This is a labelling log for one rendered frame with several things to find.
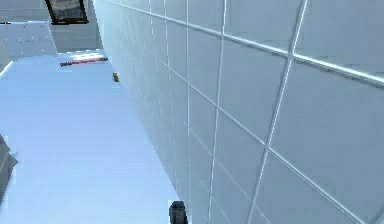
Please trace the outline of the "red and black flat bar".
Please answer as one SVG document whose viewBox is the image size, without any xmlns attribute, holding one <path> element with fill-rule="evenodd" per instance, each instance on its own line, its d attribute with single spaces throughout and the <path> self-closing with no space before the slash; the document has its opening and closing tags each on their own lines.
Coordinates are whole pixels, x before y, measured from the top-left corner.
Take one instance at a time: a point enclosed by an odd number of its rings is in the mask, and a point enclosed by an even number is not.
<svg viewBox="0 0 384 224">
<path fill-rule="evenodd" d="M 96 59 L 61 62 L 60 67 L 72 66 L 77 64 L 86 64 L 86 63 L 107 62 L 108 60 L 109 60 L 108 58 L 102 57 L 102 58 L 96 58 Z"/>
</svg>

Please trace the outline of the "grey furniture corner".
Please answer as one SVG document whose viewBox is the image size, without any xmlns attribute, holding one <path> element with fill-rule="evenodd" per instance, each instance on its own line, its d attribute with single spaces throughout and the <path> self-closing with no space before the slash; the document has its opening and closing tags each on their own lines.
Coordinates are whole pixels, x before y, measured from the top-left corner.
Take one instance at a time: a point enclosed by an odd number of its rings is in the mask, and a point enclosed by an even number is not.
<svg viewBox="0 0 384 224">
<path fill-rule="evenodd" d="M 0 204 L 6 193 L 13 168 L 17 163 L 18 161 L 11 154 L 10 148 L 0 134 Z"/>
</svg>

